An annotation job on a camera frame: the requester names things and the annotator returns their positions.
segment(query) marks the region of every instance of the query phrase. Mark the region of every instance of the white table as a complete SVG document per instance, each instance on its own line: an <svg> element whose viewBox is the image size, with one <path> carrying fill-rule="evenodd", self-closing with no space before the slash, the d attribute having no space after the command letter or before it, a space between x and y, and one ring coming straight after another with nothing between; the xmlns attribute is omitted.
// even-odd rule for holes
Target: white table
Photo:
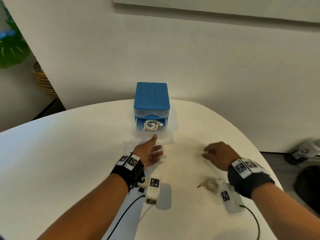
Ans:
<svg viewBox="0 0 320 240"><path fill-rule="evenodd" d="M133 104L123 100L89 105L0 133L0 234L6 240L36 239L108 176L122 156L124 142L137 141ZM248 211L228 214L219 197L196 188L206 176L226 179L226 173L201 153L207 144L224 141L265 167L281 188L270 166L217 113L192 102L170 100L170 104L178 129L173 131L175 143L164 146L166 158L155 168L164 183L161 201L149 208L139 199L111 239L255 240L257 226ZM116 220L139 195L135 190L127 196ZM276 239L253 201L243 198L243 202L259 221L260 239Z"/></svg>

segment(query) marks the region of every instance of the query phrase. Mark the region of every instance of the wrist tracker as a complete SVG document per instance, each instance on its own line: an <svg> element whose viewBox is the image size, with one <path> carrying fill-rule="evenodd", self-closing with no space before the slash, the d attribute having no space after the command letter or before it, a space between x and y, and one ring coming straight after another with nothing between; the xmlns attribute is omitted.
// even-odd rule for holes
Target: wrist tracker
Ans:
<svg viewBox="0 0 320 240"><path fill-rule="evenodd" d="M137 183L145 177L143 168L144 165L140 158L130 153L129 156L122 156L117 161L111 173L118 174L124 179L128 185L129 192L131 189L138 187Z"/></svg>
<svg viewBox="0 0 320 240"><path fill-rule="evenodd" d="M275 182L269 172L250 159L237 159L228 167L229 183L242 196L251 199L253 190L264 183Z"/></svg>

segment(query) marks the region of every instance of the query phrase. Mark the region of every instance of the white cable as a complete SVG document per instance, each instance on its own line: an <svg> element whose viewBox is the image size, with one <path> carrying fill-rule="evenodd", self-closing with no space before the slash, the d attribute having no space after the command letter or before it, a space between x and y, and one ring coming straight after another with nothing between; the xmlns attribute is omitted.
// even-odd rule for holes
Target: white cable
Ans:
<svg viewBox="0 0 320 240"><path fill-rule="evenodd" d="M156 120L146 120L144 124L140 125L140 128L145 131L156 131L159 126L163 126L163 124Z"/></svg>
<svg viewBox="0 0 320 240"><path fill-rule="evenodd" d="M207 190L211 191L215 195L218 195L219 193L219 183L215 177L206 177L204 181L197 186L197 188L200 188L201 186L204 186Z"/></svg>

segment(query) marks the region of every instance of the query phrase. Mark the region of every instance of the blue plastic drawer organizer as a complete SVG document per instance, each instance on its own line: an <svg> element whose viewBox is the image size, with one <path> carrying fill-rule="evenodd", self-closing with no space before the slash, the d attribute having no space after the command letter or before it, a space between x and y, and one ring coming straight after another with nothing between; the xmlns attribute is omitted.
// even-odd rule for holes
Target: blue plastic drawer organizer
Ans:
<svg viewBox="0 0 320 240"><path fill-rule="evenodd" d="M154 133L166 130L170 112L167 84L138 82L133 110L137 131ZM148 121L148 126L152 127L153 124L156 124L153 120L159 122L162 126L158 126L156 130L146 129L144 127L145 122Z"/></svg>

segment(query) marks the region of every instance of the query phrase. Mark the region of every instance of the woven basket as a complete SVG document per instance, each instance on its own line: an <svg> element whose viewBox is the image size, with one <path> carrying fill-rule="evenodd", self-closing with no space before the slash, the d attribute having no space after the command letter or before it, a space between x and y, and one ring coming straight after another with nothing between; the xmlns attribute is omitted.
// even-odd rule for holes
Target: woven basket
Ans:
<svg viewBox="0 0 320 240"><path fill-rule="evenodd" d="M55 92L38 62L33 65L32 74L43 92L52 97L58 98L57 93Z"/></svg>

